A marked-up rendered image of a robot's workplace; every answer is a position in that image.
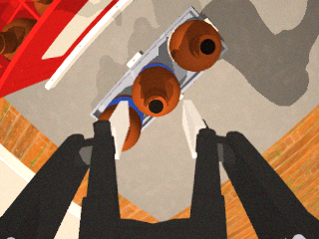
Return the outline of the grey rectangular tray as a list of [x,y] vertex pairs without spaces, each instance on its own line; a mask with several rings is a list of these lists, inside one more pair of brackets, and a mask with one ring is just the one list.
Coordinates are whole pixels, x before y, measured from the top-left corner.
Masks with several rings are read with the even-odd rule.
[[[186,15],[186,16],[185,16]],[[151,63],[162,63],[171,68],[180,83],[181,94],[205,71],[190,72],[177,65],[167,52],[167,39],[169,34],[180,24],[189,20],[202,20],[198,13],[190,6],[178,17],[163,34],[140,56],[140,58],[128,69],[119,81],[104,96],[98,105],[92,110],[90,116],[98,120],[100,114],[112,99],[120,95],[132,95],[132,84],[140,70]],[[177,24],[178,23],[178,24]]]

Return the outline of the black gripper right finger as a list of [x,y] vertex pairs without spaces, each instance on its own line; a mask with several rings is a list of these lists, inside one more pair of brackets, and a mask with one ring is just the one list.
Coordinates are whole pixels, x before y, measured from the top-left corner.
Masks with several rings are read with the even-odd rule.
[[219,162],[258,239],[319,239],[319,220],[241,132],[216,135],[191,100],[183,100],[182,125],[196,158],[186,239],[227,239]]

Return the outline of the red plastic crate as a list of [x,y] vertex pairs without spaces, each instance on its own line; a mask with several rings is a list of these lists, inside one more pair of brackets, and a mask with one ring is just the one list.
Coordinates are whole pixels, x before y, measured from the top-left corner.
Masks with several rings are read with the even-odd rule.
[[0,31],[17,18],[38,20],[11,62],[0,55],[0,99],[52,78],[119,1],[54,0],[40,16],[31,0],[0,0]]

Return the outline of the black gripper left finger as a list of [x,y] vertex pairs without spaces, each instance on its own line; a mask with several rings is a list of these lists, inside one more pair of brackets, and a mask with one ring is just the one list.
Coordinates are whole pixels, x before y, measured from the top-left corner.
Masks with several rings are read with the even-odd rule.
[[120,101],[109,120],[93,123],[94,137],[68,136],[0,217],[0,239],[54,239],[89,167],[78,239],[119,239],[116,159],[129,126]]

